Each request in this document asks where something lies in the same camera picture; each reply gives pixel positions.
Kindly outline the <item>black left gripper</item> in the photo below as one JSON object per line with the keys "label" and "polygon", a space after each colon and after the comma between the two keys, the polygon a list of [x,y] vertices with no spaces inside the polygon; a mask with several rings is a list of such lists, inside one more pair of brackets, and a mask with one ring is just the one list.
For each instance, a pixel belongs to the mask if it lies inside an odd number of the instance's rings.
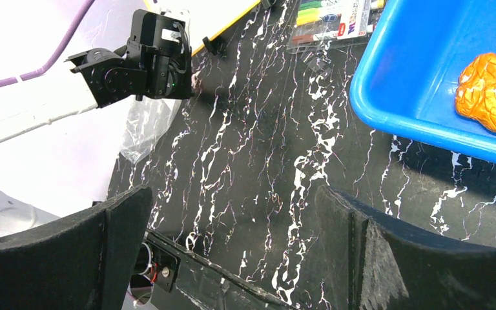
{"label": "black left gripper", "polygon": [[93,48],[68,57],[81,74],[99,108],[130,96],[189,99],[192,51],[186,23],[138,9],[126,45],[111,51]]}

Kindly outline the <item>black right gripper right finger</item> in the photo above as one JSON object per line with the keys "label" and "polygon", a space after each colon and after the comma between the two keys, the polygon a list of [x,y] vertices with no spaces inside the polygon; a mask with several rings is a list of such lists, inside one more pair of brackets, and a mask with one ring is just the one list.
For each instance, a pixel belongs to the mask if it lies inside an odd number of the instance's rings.
{"label": "black right gripper right finger", "polygon": [[315,209],[339,309],[496,309],[496,247],[429,232],[326,186]]}

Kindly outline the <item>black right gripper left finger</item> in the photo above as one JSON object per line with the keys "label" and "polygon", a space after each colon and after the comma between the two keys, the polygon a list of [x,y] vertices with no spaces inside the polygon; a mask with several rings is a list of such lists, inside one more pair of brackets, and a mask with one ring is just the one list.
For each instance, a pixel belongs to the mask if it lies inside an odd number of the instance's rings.
{"label": "black right gripper left finger", "polygon": [[152,206],[138,186],[0,237],[0,309],[121,309]]}

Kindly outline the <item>clear zip top bag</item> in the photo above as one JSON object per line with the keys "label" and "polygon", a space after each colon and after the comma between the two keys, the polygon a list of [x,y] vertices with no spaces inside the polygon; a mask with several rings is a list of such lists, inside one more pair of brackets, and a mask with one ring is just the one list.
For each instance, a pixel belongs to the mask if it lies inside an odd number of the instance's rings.
{"label": "clear zip top bag", "polygon": [[148,156],[169,130],[181,103],[180,99],[134,100],[127,116],[119,153],[133,165]]}

